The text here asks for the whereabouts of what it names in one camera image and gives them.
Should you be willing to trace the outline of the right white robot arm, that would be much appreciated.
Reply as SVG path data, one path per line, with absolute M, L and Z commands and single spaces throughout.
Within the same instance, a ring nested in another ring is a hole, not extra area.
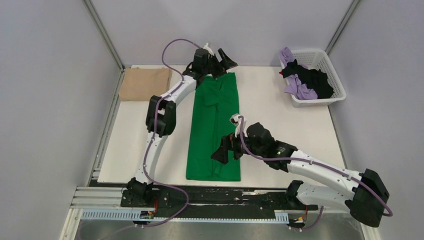
M 393 216 L 388 207 L 390 194 L 379 174 L 340 168 L 320 161 L 297 147 L 274 139 L 260 123 L 236 130 L 221 138 L 211 159 L 228 164 L 230 158 L 250 155 L 264 161 L 270 168 L 304 176 L 319 183 L 312 185 L 293 180 L 286 189 L 285 201 L 292 209 L 301 205 L 330 207 L 349 213 L 355 220 L 377 228 L 382 217 Z

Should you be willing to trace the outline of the green t-shirt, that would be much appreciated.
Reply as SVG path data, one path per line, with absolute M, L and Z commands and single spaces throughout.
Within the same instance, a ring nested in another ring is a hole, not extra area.
M 235 131 L 230 122 L 240 112 L 236 74 L 206 76 L 195 90 L 185 177 L 195 181 L 239 182 L 241 166 L 229 156 L 223 164 L 211 158 L 221 138 Z

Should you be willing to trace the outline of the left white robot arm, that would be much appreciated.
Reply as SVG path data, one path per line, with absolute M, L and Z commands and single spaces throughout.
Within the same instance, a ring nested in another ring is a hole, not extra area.
M 193 61 L 180 73 L 179 81 L 167 92 L 150 98 L 146 114 L 147 141 L 142 163 L 122 194 L 124 201 L 146 207 L 153 201 L 156 166 L 164 146 L 177 125 L 178 105 L 204 81 L 207 75 L 218 79 L 238 66 L 219 48 L 214 53 L 204 46 L 196 49 Z

